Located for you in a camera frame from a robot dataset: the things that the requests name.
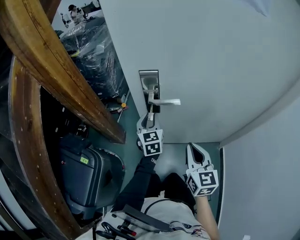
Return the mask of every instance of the wooden frame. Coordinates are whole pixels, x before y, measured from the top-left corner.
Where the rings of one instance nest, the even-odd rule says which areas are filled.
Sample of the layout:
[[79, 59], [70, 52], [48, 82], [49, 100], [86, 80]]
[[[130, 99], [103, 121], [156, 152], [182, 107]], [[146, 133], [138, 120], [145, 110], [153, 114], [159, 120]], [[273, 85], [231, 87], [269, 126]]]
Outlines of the wooden frame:
[[0, 34], [19, 62], [67, 109], [111, 141], [125, 132], [86, 82], [38, 0], [1, 0]]
[[16, 200], [46, 237], [73, 240], [81, 228], [57, 186], [41, 121], [40, 85], [69, 110], [117, 143], [122, 128], [106, 111], [58, 40], [52, 21], [60, 0], [0, 0], [0, 34], [15, 54], [9, 79], [12, 144], [0, 148], [0, 168]]

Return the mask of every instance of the plastic-wrapped object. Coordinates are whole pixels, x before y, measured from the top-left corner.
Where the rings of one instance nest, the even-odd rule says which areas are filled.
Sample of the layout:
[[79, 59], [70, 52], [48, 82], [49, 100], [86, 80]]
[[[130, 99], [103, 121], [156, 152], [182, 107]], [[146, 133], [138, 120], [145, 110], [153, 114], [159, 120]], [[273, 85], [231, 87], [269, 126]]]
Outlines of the plastic-wrapped object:
[[103, 17], [78, 24], [61, 42], [100, 98], [120, 94], [125, 77]]

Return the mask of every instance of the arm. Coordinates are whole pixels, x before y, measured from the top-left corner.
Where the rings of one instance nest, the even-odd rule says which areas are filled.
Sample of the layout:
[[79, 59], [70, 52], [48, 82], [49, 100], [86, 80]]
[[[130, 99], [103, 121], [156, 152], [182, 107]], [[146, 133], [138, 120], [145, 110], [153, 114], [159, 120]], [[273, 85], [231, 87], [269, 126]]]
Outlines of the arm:
[[219, 240], [219, 230], [214, 216], [212, 215], [207, 196], [196, 197], [197, 220], [202, 224], [211, 240]]
[[126, 204], [139, 211], [142, 209], [151, 175], [155, 174], [153, 169], [158, 156], [159, 154], [141, 159], [133, 178], [117, 197], [112, 212], [122, 210]]

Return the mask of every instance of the white door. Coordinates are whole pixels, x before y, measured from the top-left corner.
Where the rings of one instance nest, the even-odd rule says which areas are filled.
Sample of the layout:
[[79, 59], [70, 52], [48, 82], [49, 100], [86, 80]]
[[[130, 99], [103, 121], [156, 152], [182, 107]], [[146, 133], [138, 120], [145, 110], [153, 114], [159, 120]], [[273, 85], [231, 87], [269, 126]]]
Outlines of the white door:
[[270, 107], [300, 73], [300, 7], [242, 0], [101, 0], [140, 115], [139, 70], [158, 69], [165, 143], [217, 142]]

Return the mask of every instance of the door lever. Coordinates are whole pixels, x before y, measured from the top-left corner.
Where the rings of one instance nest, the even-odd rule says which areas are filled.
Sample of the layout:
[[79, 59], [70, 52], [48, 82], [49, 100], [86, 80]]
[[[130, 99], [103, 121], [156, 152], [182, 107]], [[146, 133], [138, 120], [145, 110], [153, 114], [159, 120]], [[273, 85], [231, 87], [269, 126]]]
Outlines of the door lever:
[[149, 92], [148, 103], [155, 106], [181, 104], [180, 99], [168, 99], [168, 100], [154, 99], [154, 92]]
[[180, 99], [160, 99], [158, 70], [139, 71], [139, 74], [148, 112], [151, 106], [154, 106], [153, 113], [160, 113], [161, 105], [180, 105]]

